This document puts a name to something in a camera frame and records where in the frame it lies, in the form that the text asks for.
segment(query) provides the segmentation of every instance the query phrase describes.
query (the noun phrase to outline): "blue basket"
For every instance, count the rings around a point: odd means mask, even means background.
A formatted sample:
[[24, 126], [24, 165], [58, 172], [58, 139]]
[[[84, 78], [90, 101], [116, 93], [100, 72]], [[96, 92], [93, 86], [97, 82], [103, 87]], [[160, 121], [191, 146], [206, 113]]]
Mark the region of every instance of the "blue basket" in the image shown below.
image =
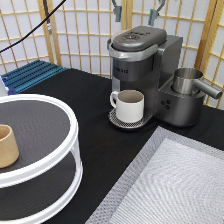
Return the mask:
[[11, 94], [16, 94], [65, 70], [67, 68], [36, 60], [3, 75], [2, 79], [5, 85], [12, 90]]

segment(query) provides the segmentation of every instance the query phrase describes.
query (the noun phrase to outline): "black table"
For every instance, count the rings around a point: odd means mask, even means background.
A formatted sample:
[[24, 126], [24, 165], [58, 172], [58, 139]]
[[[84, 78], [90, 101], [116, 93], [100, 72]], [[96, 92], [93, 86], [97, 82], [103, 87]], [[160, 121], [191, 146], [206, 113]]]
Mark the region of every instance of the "black table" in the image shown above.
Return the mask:
[[179, 129], [152, 119], [136, 132], [115, 129], [108, 120], [111, 85], [110, 79], [70, 69], [23, 92], [64, 101], [80, 127], [81, 185], [71, 202], [47, 224], [85, 223], [158, 126], [224, 150], [224, 111], [206, 106], [191, 128]]

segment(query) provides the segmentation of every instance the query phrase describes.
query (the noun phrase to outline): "coffee mug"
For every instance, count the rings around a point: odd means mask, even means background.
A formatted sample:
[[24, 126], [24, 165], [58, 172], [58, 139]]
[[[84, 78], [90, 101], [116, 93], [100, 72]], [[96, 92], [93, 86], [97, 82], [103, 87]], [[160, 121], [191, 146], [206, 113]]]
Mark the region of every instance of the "coffee mug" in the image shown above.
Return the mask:
[[11, 165], [18, 157], [19, 150], [12, 128], [0, 124], [0, 168]]
[[136, 90], [114, 91], [110, 95], [110, 103], [116, 108], [116, 116], [120, 121], [134, 123], [143, 118], [144, 95]]

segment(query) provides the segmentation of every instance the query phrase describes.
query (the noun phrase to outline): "coffee machine lid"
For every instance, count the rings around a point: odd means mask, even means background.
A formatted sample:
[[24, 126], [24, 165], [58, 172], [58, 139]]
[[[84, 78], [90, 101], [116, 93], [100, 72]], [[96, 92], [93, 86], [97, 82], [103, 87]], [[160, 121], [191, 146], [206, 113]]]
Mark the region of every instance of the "coffee machine lid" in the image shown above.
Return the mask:
[[138, 52], [155, 44], [161, 45], [166, 39], [167, 33], [163, 29], [138, 26], [116, 36], [113, 40], [113, 48], [123, 52]]

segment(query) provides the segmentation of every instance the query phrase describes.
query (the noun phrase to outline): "gray mat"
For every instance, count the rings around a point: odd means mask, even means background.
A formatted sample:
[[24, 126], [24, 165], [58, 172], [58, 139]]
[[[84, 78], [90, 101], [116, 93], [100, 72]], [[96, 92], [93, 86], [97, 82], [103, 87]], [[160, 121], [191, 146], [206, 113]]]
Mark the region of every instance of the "gray mat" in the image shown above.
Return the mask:
[[224, 161], [165, 139], [111, 224], [223, 223]]
[[12, 127], [20, 151], [18, 160], [0, 169], [0, 174], [46, 157], [65, 140], [70, 130], [69, 118], [61, 108], [35, 100], [1, 103], [0, 124]]
[[158, 127], [136, 158], [130, 163], [126, 171], [116, 182], [114, 187], [106, 195], [96, 211], [87, 220], [87, 224], [109, 223], [110, 218], [121, 204], [125, 195], [128, 193], [131, 186], [137, 180], [140, 173], [146, 167], [147, 163], [165, 138], [176, 141], [190, 148], [196, 148], [198, 151], [212, 155], [216, 158], [224, 159], [224, 153], [218, 149]]
[[42, 175], [0, 189], [0, 222], [24, 218], [52, 205], [70, 187], [75, 170], [74, 157], [69, 153]]

